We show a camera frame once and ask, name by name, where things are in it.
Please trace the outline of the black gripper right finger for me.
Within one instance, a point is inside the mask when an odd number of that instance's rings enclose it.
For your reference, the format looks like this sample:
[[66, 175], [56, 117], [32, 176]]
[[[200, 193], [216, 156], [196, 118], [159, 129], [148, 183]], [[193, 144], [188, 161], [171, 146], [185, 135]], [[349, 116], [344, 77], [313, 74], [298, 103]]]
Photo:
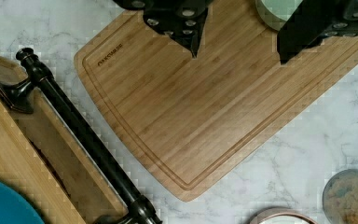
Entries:
[[303, 0], [277, 35], [281, 64], [331, 36], [358, 36], [358, 0]]

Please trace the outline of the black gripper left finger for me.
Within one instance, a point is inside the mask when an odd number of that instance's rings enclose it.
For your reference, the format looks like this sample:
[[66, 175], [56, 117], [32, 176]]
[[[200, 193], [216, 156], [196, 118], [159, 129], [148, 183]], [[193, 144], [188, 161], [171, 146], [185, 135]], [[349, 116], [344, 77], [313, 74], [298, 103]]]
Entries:
[[126, 10], [142, 10], [147, 26], [166, 35], [196, 58], [208, 6], [213, 0], [113, 0]]

